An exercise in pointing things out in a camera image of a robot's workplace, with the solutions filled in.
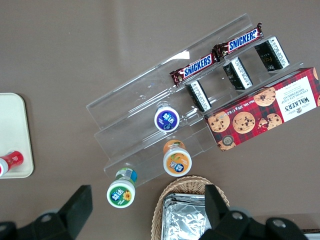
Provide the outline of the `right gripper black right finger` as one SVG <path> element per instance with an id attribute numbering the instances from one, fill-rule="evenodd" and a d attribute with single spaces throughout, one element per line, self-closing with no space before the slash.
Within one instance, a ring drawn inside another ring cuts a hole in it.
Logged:
<path id="1" fill-rule="evenodd" d="M 215 185 L 205 186 L 205 212 L 211 225 L 201 240 L 306 240 L 292 221 L 268 218 L 261 224 L 239 210 L 230 210 Z"/>

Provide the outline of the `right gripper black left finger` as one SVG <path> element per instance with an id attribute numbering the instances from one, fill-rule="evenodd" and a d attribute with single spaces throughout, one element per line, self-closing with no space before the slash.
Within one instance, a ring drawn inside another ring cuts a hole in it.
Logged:
<path id="1" fill-rule="evenodd" d="M 74 240 L 93 211 L 92 187 L 82 185 L 56 212 L 46 212 L 17 231 L 19 240 Z"/>

